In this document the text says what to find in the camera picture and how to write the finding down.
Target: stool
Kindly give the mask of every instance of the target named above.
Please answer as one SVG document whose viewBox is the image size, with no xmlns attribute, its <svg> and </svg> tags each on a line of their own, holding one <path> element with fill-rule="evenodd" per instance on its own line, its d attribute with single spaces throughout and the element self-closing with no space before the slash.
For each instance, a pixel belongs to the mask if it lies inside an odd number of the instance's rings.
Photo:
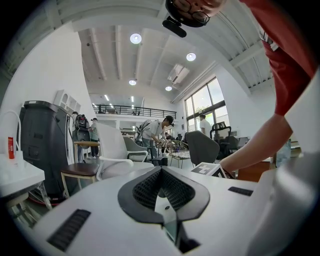
<svg viewBox="0 0 320 256">
<path fill-rule="evenodd" d="M 69 198 L 69 192 L 66 184 L 65 176 L 77 178 L 79 188 L 82 190 L 80 179 L 92 180 L 96 182 L 96 175 L 99 169 L 99 164 L 96 163 L 74 163 L 64 167 L 61 170 L 61 178 L 66 197 Z"/>
</svg>

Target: red sleeve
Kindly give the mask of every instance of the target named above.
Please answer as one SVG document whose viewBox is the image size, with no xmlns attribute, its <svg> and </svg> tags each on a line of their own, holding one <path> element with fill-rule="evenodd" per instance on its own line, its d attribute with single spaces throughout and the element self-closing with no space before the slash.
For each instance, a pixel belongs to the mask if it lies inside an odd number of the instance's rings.
<svg viewBox="0 0 320 256">
<path fill-rule="evenodd" d="M 284 116 L 313 78 L 317 62 L 293 21 L 271 0 L 240 0 L 279 46 L 273 51 L 263 42 L 276 90 L 275 113 Z"/>
<path fill-rule="evenodd" d="M 273 51 L 270 44 L 262 42 L 265 54 L 269 58 L 274 78 L 276 93 L 275 113 L 284 116 L 303 93 L 310 82 L 310 77 L 281 48 Z"/>
</svg>

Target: white cable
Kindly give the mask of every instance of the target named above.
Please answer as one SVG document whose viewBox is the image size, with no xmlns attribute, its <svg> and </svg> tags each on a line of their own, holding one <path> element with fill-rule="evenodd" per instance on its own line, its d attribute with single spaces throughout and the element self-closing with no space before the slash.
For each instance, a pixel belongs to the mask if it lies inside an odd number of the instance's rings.
<svg viewBox="0 0 320 256">
<path fill-rule="evenodd" d="M 3 120 L 3 117 L 4 117 L 6 114 L 8 114 L 8 113 L 14 114 L 14 115 L 17 117 L 17 119 L 18 119 L 18 123 L 19 123 L 18 140 L 19 140 L 19 144 L 17 143 L 17 141 L 16 141 L 15 143 L 16 143 L 16 145 L 17 145 L 17 147 L 18 147 L 18 150 L 21 151 L 21 147 L 20 147 L 20 145 L 21 145 L 21 122 L 20 122 L 20 118 L 19 118 L 17 112 L 15 112 L 15 111 L 13 111 L 13 110 L 8 110 L 7 112 L 2 113 L 2 114 L 0 115 L 0 125 L 1 125 L 1 121 Z"/>
</svg>

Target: railing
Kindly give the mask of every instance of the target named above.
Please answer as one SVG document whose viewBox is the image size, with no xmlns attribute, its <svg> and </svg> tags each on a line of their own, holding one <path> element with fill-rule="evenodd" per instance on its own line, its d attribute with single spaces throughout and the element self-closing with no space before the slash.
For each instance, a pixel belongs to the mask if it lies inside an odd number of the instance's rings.
<svg viewBox="0 0 320 256">
<path fill-rule="evenodd" d="M 174 119 L 177 117 L 177 112 L 147 107 L 97 105 L 97 107 L 94 106 L 93 109 L 96 114 L 130 115 L 159 119 L 165 118 L 166 116 L 172 116 Z"/>
</svg>

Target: camera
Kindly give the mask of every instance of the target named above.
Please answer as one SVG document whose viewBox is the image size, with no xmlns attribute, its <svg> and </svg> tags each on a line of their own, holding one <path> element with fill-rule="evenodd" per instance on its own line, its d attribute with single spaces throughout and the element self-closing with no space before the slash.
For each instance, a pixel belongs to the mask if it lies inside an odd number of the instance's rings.
<svg viewBox="0 0 320 256">
<path fill-rule="evenodd" d="M 170 16 L 162 22 L 162 25 L 181 38 L 185 38 L 187 36 L 187 32 L 181 28 L 181 23 Z"/>
</svg>

